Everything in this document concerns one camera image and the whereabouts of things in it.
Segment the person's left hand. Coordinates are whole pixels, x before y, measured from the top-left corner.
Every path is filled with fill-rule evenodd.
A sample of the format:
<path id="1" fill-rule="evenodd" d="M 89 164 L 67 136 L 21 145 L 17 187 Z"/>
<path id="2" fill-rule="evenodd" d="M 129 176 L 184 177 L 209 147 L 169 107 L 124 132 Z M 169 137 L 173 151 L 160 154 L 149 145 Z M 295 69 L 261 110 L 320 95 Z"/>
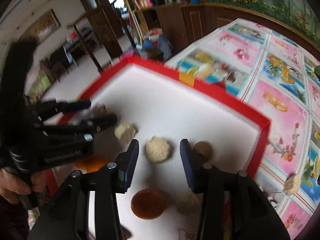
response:
<path id="1" fill-rule="evenodd" d="M 29 195 L 32 192 L 41 193 L 47 183 L 46 171 L 33 174 L 31 176 L 31 186 L 28 186 L 23 180 L 10 174 L 4 168 L 1 168 L 0 178 L 1 196 L 11 204 L 18 204 L 20 202 L 18 195 Z"/>

